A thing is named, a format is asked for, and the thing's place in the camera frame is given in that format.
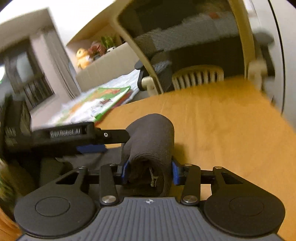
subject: light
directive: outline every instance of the light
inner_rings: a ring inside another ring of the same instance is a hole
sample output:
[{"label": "light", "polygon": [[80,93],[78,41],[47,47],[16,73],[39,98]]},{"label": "light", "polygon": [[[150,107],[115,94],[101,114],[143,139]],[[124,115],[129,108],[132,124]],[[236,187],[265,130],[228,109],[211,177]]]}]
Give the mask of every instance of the light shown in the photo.
[{"label": "light", "polygon": [[0,84],[2,82],[2,79],[4,77],[5,74],[5,67],[4,66],[0,66]]}]

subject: table top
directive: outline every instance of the table top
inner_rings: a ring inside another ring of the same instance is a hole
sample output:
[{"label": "table top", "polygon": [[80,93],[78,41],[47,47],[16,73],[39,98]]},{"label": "table top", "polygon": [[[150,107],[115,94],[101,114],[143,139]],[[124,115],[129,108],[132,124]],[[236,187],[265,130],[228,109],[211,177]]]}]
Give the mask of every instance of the table top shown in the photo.
[{"label": "table top", "polygon": [[[235,77],[123,105],[99,127],[125,129],[151,113],[173,123],[180,163],[222,166],[277,196],[286,209],[278,234],[296,240],[296,135],[249,81]],[[172,188],[171,195],[180,193]],[[202,199],[208,196],[209,185],[202,185]]]}]

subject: yellow stuffed toy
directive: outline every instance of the yellow stuffed toy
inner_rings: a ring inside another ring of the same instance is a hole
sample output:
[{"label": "yellow stuffed toy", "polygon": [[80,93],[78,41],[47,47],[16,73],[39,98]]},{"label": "yellow stuffed toy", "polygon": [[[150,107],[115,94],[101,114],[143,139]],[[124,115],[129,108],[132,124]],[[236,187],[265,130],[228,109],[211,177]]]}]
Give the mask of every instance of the yellow stuffed toy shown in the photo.
[{"label": "yellow stuffed toy", "polygon": [[89,52],[86,49],[78,49],[76,53],[76,58],[78,68],[85,69],[91,63]]}]

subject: screw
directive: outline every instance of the screw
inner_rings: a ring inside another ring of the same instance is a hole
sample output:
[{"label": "screw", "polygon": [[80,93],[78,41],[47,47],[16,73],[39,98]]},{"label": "screw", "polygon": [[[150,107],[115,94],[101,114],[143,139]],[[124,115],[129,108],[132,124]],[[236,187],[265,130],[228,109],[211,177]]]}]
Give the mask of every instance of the screw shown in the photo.
[{"label": "screw", "polygon": [[193,195],[187,195],[187,196],[183,197],[183,201],[187,202],[187,203],[194,203],[194,202],[198,201],[198,198]]},{"label": "screw", "polygon": [[114,197],[112,195],[104,196],[104,197],[102,197],[102,201],[104,203],[113,203],[116,201],[116,197]]}]

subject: rolled towel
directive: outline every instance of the rolled towel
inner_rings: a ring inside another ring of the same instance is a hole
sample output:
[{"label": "rolled towel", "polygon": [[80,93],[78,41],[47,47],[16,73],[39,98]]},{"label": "rolled towel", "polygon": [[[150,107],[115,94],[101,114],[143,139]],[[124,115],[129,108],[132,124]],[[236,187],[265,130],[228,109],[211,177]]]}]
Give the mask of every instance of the rolled towel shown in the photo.
[{"label": "rolled towel", "polygon": [[139,196],[166,196],[172,183],[173,124],[163,115],[150,114],[134,121],[126,130],[130,139],[122,144],[121,156],[131,165],[126,189],[132,188]]}]

